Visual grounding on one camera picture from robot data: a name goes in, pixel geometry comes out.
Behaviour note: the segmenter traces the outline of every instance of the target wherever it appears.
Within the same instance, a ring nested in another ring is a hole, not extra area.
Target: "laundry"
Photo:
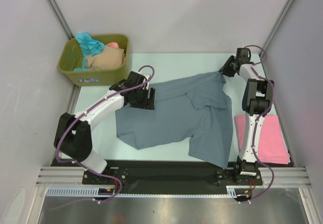
[[[239,149],[243,146],[244,133],[246,128],[246,116],[234,117]],[[278,116],[267,115],[261,127],[258,157],[262,162],[288,164],[290,162],[285,147]]]
[[[122,64],[124,49],[106,45],[103,52],[86,57],[85,67],[93,70],[115,69]]]
[[[232,141],[231,99],[219,72],[152,84],[155,110],[116,111],[117,136],[144,149],[191,137],[189,155],[227,167]]]
[[[115,47],[115,48],[120,48],[119,44],[117,42],[110,42],[106,46],[112,46],[112,47]],[[123,54],[122,63],[124,63],[125,60],[126,60],[126,57],[125,57],[125,54]]]
[[[101,53],[104,49],[104,44],[98,40],[94,40],[91,36],[85,32],[83,33],[76,33],[75,39],[80,44],[82,53],[83,53],[83,61],[81,68],[75,68],[74,71],[84,71],[88,70],[85,67],[86,64],[86,57],[88,55],[95,56]]]

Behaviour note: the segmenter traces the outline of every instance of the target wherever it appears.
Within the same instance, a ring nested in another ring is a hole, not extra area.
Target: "white wall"
[[[323,207],[323,0],[296,0],[268,50],[265,69],[298,166]]]
[[[57,70],[67,38],[46,0],[0,0],[0,14],[0,220],[25,188],[21,222],[72,84]]]
[[[262,45],[286,0],[57,0],[73,33],[124,33],[134,52]]]

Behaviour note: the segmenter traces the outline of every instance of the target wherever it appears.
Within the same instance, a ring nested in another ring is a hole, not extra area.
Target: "metal floor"
[[[120,197],[100,205],[82,201],[54,211],[48,210],[73,200],[76,198],[46,197],[39,224],[308,223],[296,188],[271,189],[251,204],[219,198]]]

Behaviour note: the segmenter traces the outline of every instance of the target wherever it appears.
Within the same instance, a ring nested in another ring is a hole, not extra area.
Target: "pink towel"
[[[242,148],[246,128],[246,116],[234,117],[236,124],[239,149]],[[260,133],[258,157],[262,162],[288,164],[290,162],[278,116],[266,116]]]

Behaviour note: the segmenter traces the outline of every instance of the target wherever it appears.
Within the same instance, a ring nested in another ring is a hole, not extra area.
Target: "beige cloth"
[[[106,45],[100,54],[88,55],[85,66],[93,70],[115,69],[122,64],[123,57],[124,49]]]

